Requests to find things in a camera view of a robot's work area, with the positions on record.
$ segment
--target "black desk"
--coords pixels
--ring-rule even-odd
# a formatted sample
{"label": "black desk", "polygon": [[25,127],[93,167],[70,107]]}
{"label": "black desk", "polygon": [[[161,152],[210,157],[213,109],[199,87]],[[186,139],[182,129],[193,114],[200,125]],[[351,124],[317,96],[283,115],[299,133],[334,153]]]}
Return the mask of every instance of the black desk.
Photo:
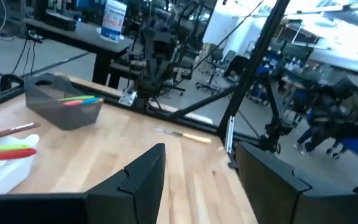
{"label": "black desk", "polygon": [[43,37],[96,53],[92,82],[102,85],[106,84],[111,60],[124,55],[133,43],[133,40],[126,37],[118,43],[103,40],[97,33],[96,26],[82,22],[77,22],[75,31],[59,29],[29,18],[24,19],[24,22],[29,29]]}

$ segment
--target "pink marker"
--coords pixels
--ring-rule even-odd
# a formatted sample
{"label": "pink marker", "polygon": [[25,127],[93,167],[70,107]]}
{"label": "pink marker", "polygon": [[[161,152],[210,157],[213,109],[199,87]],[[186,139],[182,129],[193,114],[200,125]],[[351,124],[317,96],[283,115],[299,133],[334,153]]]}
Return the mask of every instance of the pink marker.
{"label": "pink marker", "polygon": [[65,105],[65,106],[76,106],[76,105],[82,104],[83,102],[84,102],[83,100],[71,100],[71,101],[64,102],[63,105]]}

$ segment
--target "gray floor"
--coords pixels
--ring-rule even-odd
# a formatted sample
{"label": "gray floor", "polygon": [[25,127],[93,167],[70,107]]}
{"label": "gray floor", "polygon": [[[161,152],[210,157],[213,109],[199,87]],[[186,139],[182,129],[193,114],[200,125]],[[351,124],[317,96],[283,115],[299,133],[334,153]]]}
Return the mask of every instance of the gray floor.
{"label": "gray floor", "polygon": [[[0,40],[0,73],[12,72],[19,54],[23,48],[24,41],[21,39],[14,39],[12,42]],[[52,40],[46,40],[43,44],[35,46],[35,61],[34,70],[51,65],[56,62],[83,54],[85,51],[67,46]],[[48,72],[64,72],[85,80],[91,80],[95,54],[89,54],[72,62],[63,64],[61,66],[50,69]],[[30,51],[29,62],[25,72],[29,72],[32,63],[32,51]],[[23,74],[25,60],[22,59],[16,74]],[[209,75],[196,72],[193,79],[184,81],[180,87],[186,89],[183,96],[179,92],[171,91],[169,98],[161,97],[160,102],[174,106],[177,108],[184,108],[199,100],[208,97],[210,94],[207,91],[196,90],[195,83],[198,80],[207,80]],[[120,82],[120,89],[126,86],[126,80]],[[221,86],[227,86],[227,83],[221,78],[216,79],[216,83]],[[210,105],[205,106],[196,111],[196,113],[211,118],[214,123],[218,124],[223,116],[223,113],[228,106],[229,100],[227,98],[220,99]],[[272,114],[270,108],[262,105],[257,105],[248,99],[242,102],[240,113],[249,120],[249,123],[255,128],[258,134],[263,134],[264,126],[270,121]],[[321,180],[332,182],[343,189],[351,189],[358,184],[358,157],[351,152],[345,153],[339,160],[332,160],[326,156],[325,149],[332,145],[333,141],[323,143],[314,152],[314,158],[310,159],[300,155],[292,145],[300,137],[300,135],[308,128],[306,123],[301,123],[289,135],[280,139],[282,145],[282,153],[278,155],[283,161],[295,166],[298,169],[305,170],[311,175],[318,177]],[[235,130],[255,136],[255,133],[241,117],[240,114],[236,116]]]}

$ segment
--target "black metal frame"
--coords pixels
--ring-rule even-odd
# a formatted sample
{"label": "black metal frame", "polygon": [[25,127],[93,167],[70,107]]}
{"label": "black metal frame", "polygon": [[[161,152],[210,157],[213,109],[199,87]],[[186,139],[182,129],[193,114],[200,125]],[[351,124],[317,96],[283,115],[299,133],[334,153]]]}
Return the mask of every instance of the black metal frame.
{"label": "black metal frame", "polygon": [[[250,58],[249,67],[246,70],[247,74],[243,74],[241,76],[241,79],[239,80],[239,84],[236,86],[232,86],[224,91],[221,91],[217,93],[216,95],[210,96],[209,98],[202,100],[200,102],[197,102],[187,108],[183,108],[181,110],[178,110],[174,113],[171,113],[169,111],[160,111],[156,109],[137,109],[133,107],[124,106],[118,103],[118,96],[112,95],[110,93],[106,93],[101,90],[97,90],[88,86],[81,85],[79,83],[73,83],[73,86],[75,88],[78,88],[79,90],[85,92],[85,93],[92,93],[98,96],[101,96],[105,99],[105,103],[113,106],[117,106],[120,108],[124,108],[127,110],[134,111],[136,113],[141,113],[146,116],[150,116],[157,119],[162,119],[165,121],[169,121],[175,124],[179,124],[182,126],[187,126],[189,128],[197,129],[199,131],[204,131],[206,133],[217,135],[221,138],[222,141],[224,141],[224,138],[226,136],[226,128],[227,128],[227,122],[229,120],[230,116],[234,116],[241,103],[242,100],[245,97],[246,91],[251,86],[256,70],[262,61],[263,56],[265,55],[267,48],[269,46],[269,43],[274,35],[276,26],[279,25],[280,20],[282,16],[284,15],[285,9],[287,8],[287,5],[290,0],[278,0],[276,2],[275,7],[272,10],[271,15],[268,17],[264,28],[262,29],[260,38],[257,41],[257,44],[255,46],[254,53],[252,54]],[[17,95],[20,95],[24,93],[24,88],[22,85],[19,85],[15,88],[12,88],[10,90],[6,90],[0,94],[0,104],[14,98]],[[226,109],[226,112],[219,124],[219,126],[213,125],[213,124],[207,124],[203,123],[201,121],[196,121],[194,119],[190,119],[185,117],[186,114],[193,112],[194,110],[197,110],[198,108],[201,108],[209,103],[212,103],[222,97],[225,97],[231,93],[234,93],[233,97],[231,98],[231,101],[229,103],[229,106]],[[260,145],[260,139],[255,138],[252,136],[248,136],[246,134],[241,134],[235,132],[233,135],[234,141],[246,141],[254,146]]]}

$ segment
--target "black pole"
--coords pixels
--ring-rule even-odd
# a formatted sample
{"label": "black pole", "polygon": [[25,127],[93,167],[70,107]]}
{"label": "black pole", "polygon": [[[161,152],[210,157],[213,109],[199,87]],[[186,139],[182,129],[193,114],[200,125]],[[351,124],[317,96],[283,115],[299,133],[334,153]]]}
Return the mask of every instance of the black pole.
{"label": "black pole", "polygon": [[221,123],[218,127],[218,135],[224,136],[226,133],[227,122],[230,116],[234,116],[244,99],[247,90],[250,88],[256,71],[262,61],[264,55],[266,54],[267,48],[272,40],[274,32],[277,26],[280,24],[280,21],[284,15],[285,9],[288,6],[290,0],[277,0],[272,13],[266,20],[266,23],[260,33],[260,37],[256,43],[254,53],[251,55],[248,69],[245,70],[239,81],[239,88],[234,92],[234,95],[229,103],[229,106],[224,113]]}
{"label": "black pole", "polygon": [[205,98],[203,100],[201,100],[200,102],[197,102],[193,105],[190,105],[186,108],[183,108],[183,109],[180,109],[174,113],[172,113],[169,117],[170,118],[181,118],[182,116],[188,114],[188,113],[191,113],[197,109],[200,109],[202,108],[203,106],[205,105],[208,105],[220,98],[223,98],[225,96],[228,96],[229,94],[233,93],[236,89],[237,89],[238,85],[235,85],[235,86],[232,86],[232,87],[229,87],[223,91],[220,91],[219,93],[213,95],[213,96],[210,96],[208,98]]}

